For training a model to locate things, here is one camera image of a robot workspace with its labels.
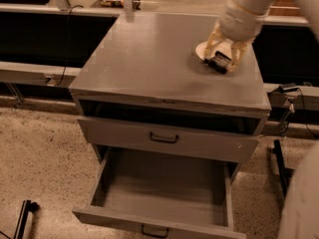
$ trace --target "black cable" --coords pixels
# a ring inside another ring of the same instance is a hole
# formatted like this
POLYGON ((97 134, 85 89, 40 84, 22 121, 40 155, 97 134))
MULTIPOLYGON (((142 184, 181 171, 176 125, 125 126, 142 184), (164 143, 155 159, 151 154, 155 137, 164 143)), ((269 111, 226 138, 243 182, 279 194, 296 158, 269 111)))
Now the black cable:
POLYGON ((67 65, 68 65, 68 62, 69 62, 69 53, 70 53, 70 43, 71 43, 71 35, 70 35, 70 26, 69 26, 69 22, 70 22, 70 17, 72 15, 72 11, 73 9, 75 8, 83 8, 82 5, 75 5, 73 7, 71 7, 70 11, 69 11, 69 14, 68 14, 68 18, 67 18, 67 52, 66 52, 66 60, 65 60, 65 66, 64 66, 64 69, 63 69, 63 73, 62 73, 62 76, 60 78, 60 81, 58 84, 55 85, 55 87, 58 87, 61 85, 61 83, 63 82, 63 79, 64 79, 64 76, 65 76, 65 73, 66 73, 66 69, 67 69, 67 65))
POLYGON ((304 100, 304 96, 303 96, 303 93, 302 91, 298 88, 298 91, 300 92, 301 94, 301 100, 302 100, 302 106, 303 106, 303 119, 304 119, 304 123, 306 125, 306 128, 307 130, 312 134, 312 136, 315 138, 315 139, 318 139, 319 138, 319 134, 313 132, 309 126, 308 126, 308 123, 307 123, 307 119, 306 119, 306 106, 305 106, 305 100, 304 100))
POLYGON ((8 239, 11 239, 9 236, 7 236, 5 233, 3 233, 1 231, 0 231, 0 234, 3 235, 4 237, 8 238, 8 239))
MULTIPOLYGON (((280 91, 280 88, 278 87, 278 88, 274 89, 273 91, 271 91, 271 92, 269 93, 269 96, 271 96, 271 95, 272 95, 273 93, 275 93, 275 92, 281 92, 281 91, 280 91)), ((260 135, 259 137, 280 136, 280 135, 286 133, 286 132, 289 130, 289 124, 290 124, 290 121, 287 121, 286 128, 285 128, 283 131, 280 131, 280 132, 275 133, 275 134, 264 134, 264 135, 260 135)))

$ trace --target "gray cabinet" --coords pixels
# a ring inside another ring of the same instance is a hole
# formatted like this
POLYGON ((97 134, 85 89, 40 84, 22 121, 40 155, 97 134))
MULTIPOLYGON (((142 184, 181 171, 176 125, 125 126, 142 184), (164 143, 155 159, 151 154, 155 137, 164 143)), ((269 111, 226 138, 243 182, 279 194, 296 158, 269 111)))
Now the gray cabinet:
POLYGON ((245 238, 233 232, 230 185, 270 112, 253 51, 221 76, 193 52, 214 17, 135 15, 118 19, 70 86, 101 162, 92 198, 73 211, 155 238, 245 238), (137 42, 148 56, 131 56, 137 42))

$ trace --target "drawer handle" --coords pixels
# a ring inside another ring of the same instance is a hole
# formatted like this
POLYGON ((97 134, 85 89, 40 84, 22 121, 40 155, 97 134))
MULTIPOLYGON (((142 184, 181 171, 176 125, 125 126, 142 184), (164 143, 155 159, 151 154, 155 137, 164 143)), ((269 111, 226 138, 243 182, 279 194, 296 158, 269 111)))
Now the drawer handle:
POLYGON ((150 132, 150 140, 163 142, 163 143, 177 143, 179 140, 179 136, 176 135, 174 137, 167 137, 167 136, 159 136, 154 134, 152 131, 150 132))
POLYGON ((147 233, 147 232, 144 231, 144 224, 142 224, 142 226, 141 226, 141 233, 143 235, 150 236, 150 237, 153 237, 153 238, 160 238, 160 239, 167 238, 168 232, 169 232, 169 229, 167 228, 166 229, 166 233, 164 235, 154 235, 154 234, 150 234, 150 233, 147 233))

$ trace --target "drawer front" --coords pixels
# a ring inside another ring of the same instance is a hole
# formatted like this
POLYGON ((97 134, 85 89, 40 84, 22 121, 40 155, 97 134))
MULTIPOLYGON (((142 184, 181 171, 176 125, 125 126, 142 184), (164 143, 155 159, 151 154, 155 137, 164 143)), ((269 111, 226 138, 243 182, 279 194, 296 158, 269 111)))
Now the drawer front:
POLYGON ((87 142, 231 162, 245 162, 256 149, 253 136, 168 125, 80 117, 87 142))
POLYGON ((202 228, 196 226, 182 226, 179 224, 164 224, 164 222, 107 214, 101 207, 88 206, 84 209, 74 208, 73 213, 85 224, 110 227, 114 229, 132 231, 163 239, 245 239, 246 235, 233 232, 221 227, 202 228))

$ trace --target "speckled floor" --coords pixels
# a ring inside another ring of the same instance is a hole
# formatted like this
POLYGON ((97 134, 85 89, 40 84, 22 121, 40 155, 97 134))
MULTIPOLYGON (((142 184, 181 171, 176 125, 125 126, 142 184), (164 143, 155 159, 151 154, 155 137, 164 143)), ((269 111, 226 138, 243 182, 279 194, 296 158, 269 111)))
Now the speckled floor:
MULTIPOLYGON (((87 204, 99 168, 74 105, 27 100, 12 110, 14 104, 11 98, 0 98, 0 230, 13 236, 22 201, 30 199, 41 208, 29 216, 25 238, 146 238, 85 225, 73 215, 74 206, 87 204)), ((275 130, 269 123, 264 132, 275 130)), ((260 137, 259 147, 232 185, 235 231, 246 233, 248 239, 277 235, 283 197, 270 151, 276 138, 291 168, 315 142, 298 124, 290 127, 287 137, 260 137)))

